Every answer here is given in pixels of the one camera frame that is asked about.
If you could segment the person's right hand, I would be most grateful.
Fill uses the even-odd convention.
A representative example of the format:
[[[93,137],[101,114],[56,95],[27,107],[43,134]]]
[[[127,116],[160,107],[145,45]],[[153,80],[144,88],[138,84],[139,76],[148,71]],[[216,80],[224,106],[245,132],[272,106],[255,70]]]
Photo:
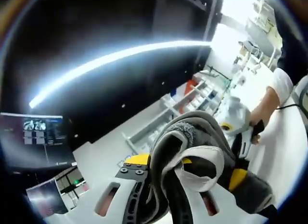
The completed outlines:
[[[280,102],[277,98],[264,97],[261,102],[253,109],[250,116],[250,125],[255,126],[260,121],[263,122],[264,127],[269,123],[271,115],[278,108]]]

